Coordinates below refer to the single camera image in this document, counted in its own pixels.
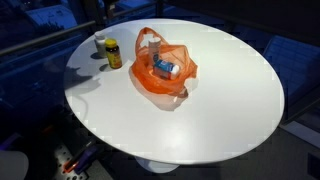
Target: bottle cap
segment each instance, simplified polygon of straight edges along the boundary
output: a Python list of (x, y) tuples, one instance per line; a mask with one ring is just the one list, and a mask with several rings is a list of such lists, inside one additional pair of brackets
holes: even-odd
[(114, 48), (117, 46), (117, 41), (115, 39), (107, 39), (105, 44), (107, 48)]
[(161, 39), (159, 37), (149, 39), (149, 47), (159, 47)]
[(104, 36), (104, 34), (103, 34), (101, 31), (95, 32), (95, 33), (94, 33), (94, 36), (95, 36), (95, 38), (98, 39), (98, 40), (104, 40), (104, 39), (105, 39), (105, 36)]

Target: table top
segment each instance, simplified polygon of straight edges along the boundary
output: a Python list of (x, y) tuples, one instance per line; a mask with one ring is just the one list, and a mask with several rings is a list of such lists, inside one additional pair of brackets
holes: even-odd
[[(184, 44), (198, 65), (189, 97), (146, 91), (132, 75), (139, 31), (150, 27)], [(118, 41), (123, 67), (95, 58), (91, 36), (71, 55), (65, 94), (77, 118), (101, 140), (128, 154), (171, 164), (202, 164), (244, 154), (278, 126), (284, 93), (271, 65), (246, 43), (198, 23), (147, 19), (103, 30)]]
[(320, 46), (318, 0), (168, 0), (167, 3)]

